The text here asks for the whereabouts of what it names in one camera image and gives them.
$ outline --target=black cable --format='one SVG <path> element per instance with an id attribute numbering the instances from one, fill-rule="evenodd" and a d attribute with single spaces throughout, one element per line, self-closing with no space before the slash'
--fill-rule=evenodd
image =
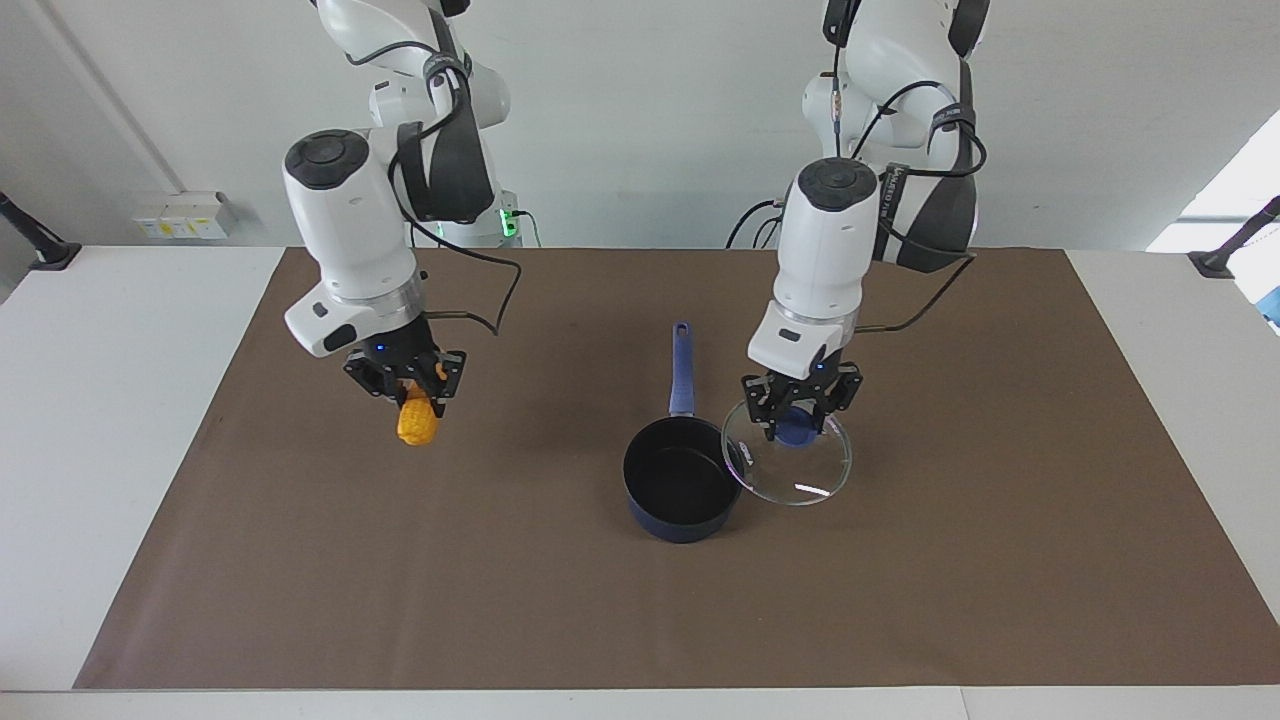
<path id="1" fill-rule="evenodd" d="M 916 320 L 928 314 L 928 311 L 932 310 L 933 306 L 937 305 L 940 300 L 942 300 L 942 296 L 946 295 L 948 290 L 951 290 L 951 286 L 955 284 L 955 282 L 960 279 L 960 275 L 966 269 L 969 269 L 969 265 L 972 265 L 973 261 L 978 259 L 978 256 L 973 254 L 965 254 L 965 258 L 966 260 L 961 263 L 959 268 L 956 268 L 956 272 L 951 273 L 951 277 L 947 278 L 947 282 L 942 283 L 942 287 L 940 287 L 938 291 L 933 293 L 933 297 L 929 299 L 929 301 L 924 304 L 924 307 L 922 307 L 919 313 L 913 315 L 910 320 L 905 323 L 899 323 L 896 325 L 859 325 L 854 328 L 854 334 L 896 333 L 914 325 Z"/>
<path id="2" fill-rule="evenodd" d="M 947 258 L 955 258 L 956 260 L 963 259 L 963 258 L 969 258 L 970 255 L 973 255 L 972 252 L 957 252 L 955 250 L 938 250 L 937 247 L 929 247 L 928 245 L 922 245 L 919 242 L 915 242 L 914 240 L 911 240 L 911 238 L 906 237 L 905 234 L 902 234 L 902 233 L 897 232 L 896 229 L 893 229 L 893 225 L 891 225 L 890 222 L 886 220 L 886 219 L 881 219 L 879 227 L 883 228 L 884 232 L 887 232 L 888 234 L 893 236 L 893 238 L 897 240 L 899 242 L 901 242 L 902 245 L 910 245 L 911 247 L 919 247 L 920 250 L 924 250 L 925 252 L 933 252 L 934 255 L 945 255 Z"/>
<path id="3" fill-rule="evenodd" d="M 778 228 L 781 227 L 782 227 L 782 215 L 778 215 L 777 218 L 773 218 L 773 227 L 769 228 L 769 234 L 764 237 L 764 245 L 760 246 L 762 250 L 769 247 L 769 242 L 773 241 L 773 234 L 777 233 Z"/>
<path id="4" fill-rule="evenodd" d="M 465 83 L 466 78 L 463 78 L 461 82 Z M 453 108 L 449 109 L 449 111 L 444 115 L 444 118 L 440 118 L 439 120 L 431 123 L 431 127 L 429 127 L 429 128 L 424 129 L 422 132 L 417 133 L 417 141 L 419 142 L 421 142 L 422 140 L 425 140 L 426 137 L 429 137 L 431 133 L 434 133 L 438 129 L 440 129 L 440 127 L 443 127 L 445 123 L 448 123 L 453 118 L 456 118 L 458 115 L 458 113 L 462 111 L 462 108 L 468 102 L 468 95 L 466 92 L 463 92 L 461 87 L 453 87 L 452 88 L 452 96 L 453 96 Z M 439 245 L 442 247 L 445 247 L 448 250 L 452 250 L 452 251 L 454 251 L 454 252 L 457 252 L 460 255 L 463 255 L 466 258 L 471 258 L 472 260 L 480 260 L 483 263 L 492 263 L 494 265 L 506 265 L 506 266 L 513 268 L 516 270 L 516 277 L 512 278 L 511 287 L 507 288 L 507 295 L 502 299 L 502 305 L 498 307 L 498 319 L 495 322 L 490 323 L 489 320 L 485 320 L 480 315 L 475 315 L 475 314 L 467 313 L 465 310 L 440 310 L 439 311 L 439 313 L 443 313 L 445 315 L 449 315 L 448 319 L 476 320 L 480 324 L 483 324 L 485 328 L 488 328 L 489 332 L 492 332 L 493 334 L 497 336 L 498 332 L 502 329 L 502 320 L 503 320 L 503 318 L 507 316 L 507 306 L 511 305 L 511 297 L 512 297 L 512 295 L 516 293 L 516 287 L 520 286 L 520 278 L 524 275 L 524 272 L 525 272 L 524 268 L 521 268 L 520 263 L 516 263 L 515 260 L 506 260 L 506 259 L 502 259 L 502 258 L 493 258 L 493 256 L 489 256 L 489 255 L 483 255 L 483 254 L 476 252 L 474 250 L 468 250 L 466 247 L 460 247 L 457 245 L 453 245 L 452 242 L 444 240 L 443 237 L 440 237 L 440 236 L 435 234 L 434 232 L 431 232 L 431 231 L 426 229 L 425 227 L 422 227 L 417 222 L 417 218 L 415 218 L 412 215 L 412 213 L 410 213 L 408 209 L 404 208 L 404 204 L 401 202 L 399 193 L 396 193 L 396 168 L 399 164 L 401 164 L 399 163 L 399 150 L 397 150 L 396 155 L 392 156 L 390 164 L 387 167 L 387 179 L 392 183 L 392 193 L 396 195 L 396 205 L 399 208 L 401 217 L 403 217 L 404 222 L 407 222 L 410 224 L 410 238 L 413 237 L 413 234 L 412 234 L 413 231 L 417 231 L 417 232 L 422 233 L 424 236 L 426 236 L 429 240 L 435 241 L 436 245 Z"/>
<path id="5" fill-rule="evenodd" d="M 401 40 L 399 42 L 392 42 L 390 45 L 384 45 L 384 46 L 379 47 L 378 50 L 374 50 L 369 55 L 365 55 L 364 58 L 360 58 L 358 60 L 356 58 L 352 58 L 351 55 L 347 55 L 347 61 L 351 63 L 352 65 L 356 65 L 358 68 L 360 65 L 367 65 L 369 63 L 372 63 L 374 60 L 381 58 L 383 55 L 385 55 L 388 53 L 392 53 L 392 51 L 396 51 L 396 50 L 403 50 L 404 47 L 416 47 L 419 50 L 426 50 L 431 55 L 435 55 L 435 54 L 439 53 L 439 50 L 436 50 L 435 47 L 431 47 L 430 45 L 428 45 L 425 42 L 419 42 L 416 40 Z"/>
<path id="6" fill-rule="evenodd" d="M 922 79 L 919 82 L 913 82 L 911 85 L 908 85 L 902 90 L 899 90 L 892 96 L 890 96 L 890 99 L 883 105 L 881 105 L 879 108 L 876 109 L 876 117 L 873 117 L 872 122 L 867 124 L 867 129 L 863 131 L 863 137 L 861 137 L 861 140 L 858 141 L 858 147 L 854 149 L 854 154 L 850 155 L 850 158 L 852 158 L 854 160 L 856 160 L 858 156 L 861 155 L 863 146 L 867 145 L 867 138 L 869 138 L 872 136 L 872 131 L 876 129 L 876 123 L 878 123 L 881 120 L 881 118 L 884 117 L 886 113 L 890 113 L 890 111 L 896 113 L 897 111 L 897 110 L 893 110 L 892 108 L 890 108 L 890 105 L 892 105 L 893 102 L 897 102 L 899 97 L 902 97 L 908 92 L 911 92 L 913 90 L 919 90 L 922 87 L 942 87 L 942 83 L 941 82 L 934 82 L 932 79 Z"/>
<path id="7" fill-rule="evenodd" d="M 781 222 L 781 215 L 778 215 L 777 218 L 769 218 L 768 220 L 760 223 L 760 227 L 755 228 L 755 240 L 751 241 L 751 250 L 762 247 L 760 233 L 764 232 L 764 228 L 769 228 L 769 234 L 765 236 L 765 242 L 768 242 L 768 237 L 773 237 L 773 231 L 777 229 L 777 223 L 780 222 Z"/>
<path id="8" fill-rule="evenodd" d="M 977 133 L 969 129 L 964 123 L 956 123 L 960 126 L 960 133 L 965 136 L 978 149 L 978 163 L 972 168 L 965 168 L 964 170 L 916 170 L 914 168 L 908 168 L 906 174 L 918 178 L 966 178 L 983 168 L 987 164 L 987 146 L 982 143 Z"/>
<path id="9" fill-rule="evenodd" d="M 773 205 L 772 200 L 764 200 L 762 202 L 756 202 L 755 205 L 751 205 L 751 209 L 748 210 L 746 213 L 744 213 L 741 218 L 739 218 L 737 224 L 733 225 L 733 232 L 728 233 L 728 242 L 724 243 L 724 250 L 728 250 L 728 249 L 733 247 L 733 240 L 737 238 L 737 231 L 742 229 L 742 225 L 746 224 L 746 220 L 749 220 L 751 218 L 751 215 L 754 215 L 754 214 L 759 213 L 760 210 L 763 210 L 765 208 L 769 208 L 772 205 Z"/>
<path id="10" fill-rule="evenodd" d="M 836 46 L 836 59 L 831 61 L 831 126 L 836 131 L 836 158 L 840 158 L 840 117 L 844 114 L 844 101 L 840 91 L 840 50 Z"/>
<path id="11" fill-rule="evenodd" d="M 484 318 L 481 318 L 479 315 L 475 315 L 472 313 L 467 313 L 465 310 L 440 310 L 439 311 L 439 313 L 445 313 L 445 314 L 453 315 L 453 318 L 451 318 L 451 319 L 463 319 L 465 318 L 465 319 L 470 319 L 470 320 L 476 320 L 480 324 L 483 324 L 484 327 L 489 328 L 489 332 L 492 332 L 493 334 L 497 336 L 499 333 L 499 331 L 502 329 L 502 320 L 503 320 L 503 318 L 507 316 L 507 306 L 511 305 L 511 296 L 513 296 L 516 293 L 516 287 L 520 286 L 520 278 L 525 274 L 525 269 L 521 268 L 520 263 L 516 263 L 515 260 L 507 260 L 507 259 L 503 259 L 503 258 L 493 258 L 492 255 L 481 255 L 480 252 L 476 252 L 474 250 L 468 250 L 466 247 L 460 247 L 457 245 L 453 245 L 452 242 L 444 240 L 443 237 L 440 237 L 440 236 L 435 234 L 434 232 L 431 232 L 431 231 L 424 228 L 422 225 L 420 225 L 417 223 L 417 220 L 415 220 L 413 217 L 408 213 L 408 210 L 404 209 L 403 205 L 401 205 L 401 215 L 403 215 L 404 220 L 410 225 L 412 225 L 415 229 L 417 229 L 417 232 L 420 232 L 420 233 L 425 234 L 428 238 L 435 241 L 442 247 L 452 250 L 452 251 L 454 251 L 454 252 L 457 252 L 460 255 L 465 255 L 467 258 L 471 258 L 472 260 L 480 260 L 483 263 L 493 263 L 494 265 L 506 265 L 506 266 L 513 268 L 516 270 L 516 275 L 511 279 L 511 287 L 507 288 L 507 295 L 503 296 L 502 305 L 498 306 L 498 319 L 495 322 L 490 323 L 489 320 L 485 320 Z"/>
<path id="12" fill-rule="evenodd" d="M 489 320 L 485 320 L 475 313 L 467 313 L 466 310 L 435 310 L 430 313 L 424 313 L 428 320 L 471 320 L 484 325 L 490 333 L 498 334 L 498 328 L 493 325 Z"/>
<path id="13" fill-rule="evenodd" d="M 543 234 L 540 232 L 538 232 L 538 218 L 535 218 L 534 214 L 530 213 L 529 210 L 516 210 L 511 215 L 513 218 L 529 218 L 529 222 L 534 224 L 534 242 L 538 243 L 538 247 L 541 247 L 543 246 Z"/>
<path id="14" fill-rule="evenodd" d="M 417 228 L 412 225 L 408 228 L 408 243 L 413 250 L 417 250 Z"/>

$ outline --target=blue pot handle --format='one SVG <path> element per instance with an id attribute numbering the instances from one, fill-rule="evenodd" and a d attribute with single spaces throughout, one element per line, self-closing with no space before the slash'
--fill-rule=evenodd
<path id="1" fill-rule="evenodd" d="M 694 414 L 694 331 L 689 323 L 671 329 L 671 415 Z"/>

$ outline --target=black mount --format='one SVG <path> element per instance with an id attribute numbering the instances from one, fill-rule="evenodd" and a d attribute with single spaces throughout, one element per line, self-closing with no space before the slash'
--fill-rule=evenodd
<path id="1" fill-rule="evenodd" d="M 369 395 L 399 406 L 407 400 L 401 380 L 416 382 L 431 401 L 435 416 L 443 418 L 445 404 L 458 392 L 466 363 L 466 352 L 442 351 L 431 340 L 426 318 L 419 315 L 403 328 L 369 337 L 347 354 L 342 369 Z"/>
<path id="2" fill-rule="evenodd" d="M 854 363 L 841 363 L 842 351 L 814 363 L 808 379 L 778 373 L 746 375 L 742 392 L 746 393 L 746 411 L 751 421 L 764 428 L 769 442 L 777 436 L 778 420 L 800 401 L 813 401 L 814 429 L 822 433 L 827 415 L 849 410 L 863 384 L 863 374 Z"/>
<path id="3" fill-rule="evenodd" d="M 1262 228 L 1271 224 L 1276 217 L 1280 217 L 1280 195 L 1272 197 L 1257 215 L 1245 220 L 1244 225 L 1230 240 L 1222 243 L 1222 247 L 1210 252 L 1188 252 L 1187 256 L 1190 258 L 1192 265 L 1199 270 L 1199 274 L 1206 278 L 1233 281 L 1235 275 L 1231 274 L 1231 270 L 1226 269 L 1228 260 L 1231 259 L 1231 255 L 1236 250 L 1248 245 L 1253 240 L 1253 236 L 1258 234 Z"/>
<path id="4" fill-rule="evenodd" d="M 445 18 L 453 18 L 467 12 L 471 6 L 471 0 L 440 0 L 440 9 L 444 10 Z"/>
<path id="5" fill-rule="evenodd" d="M 81 251 L 78 242 L 67 242 L 58 237 L 40 220 L 14 205 L 9 196 L 3 192 L 0 192 L 0 217 L 9 220 L 14 229 L 36 249 L 36 261 L 31 264 L 32 270 L 65 270 Z"/>
<path id="6" fill-rule="evenodd" d="M 827 37 L 827 42 L 841 49 L 849 47 L 849 32 L 861 4 L 863 0 L 827 0 L 827 15 L 822 24 L 822 35 Z"/>

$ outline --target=yellow corn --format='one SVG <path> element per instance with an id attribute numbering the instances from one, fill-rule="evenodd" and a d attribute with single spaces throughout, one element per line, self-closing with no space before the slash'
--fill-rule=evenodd
<path id="1" fill-rule="evenodd" d="M 426 393 L 417 383 L 408 386 L 408 398 L 401 407 L 399 423 L 396 424 L 396 434 L 404 445 L 421 447 L 430 445 L 435 439 L 435 432 L 440 428 L 440 419 L 435 416 L 435 409 Z"/>

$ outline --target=green light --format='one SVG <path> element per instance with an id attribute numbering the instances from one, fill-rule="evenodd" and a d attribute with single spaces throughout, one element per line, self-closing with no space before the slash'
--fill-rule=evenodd
<path id="1" fill-rule="evenodd" d="M 516 237 L 520 234 L 520 224 L 516 218 L 511 214 L 511 210 L 502 209 L 498 210 L 498 215 L 502 218 L 502 232 L 507 237 Z"/>

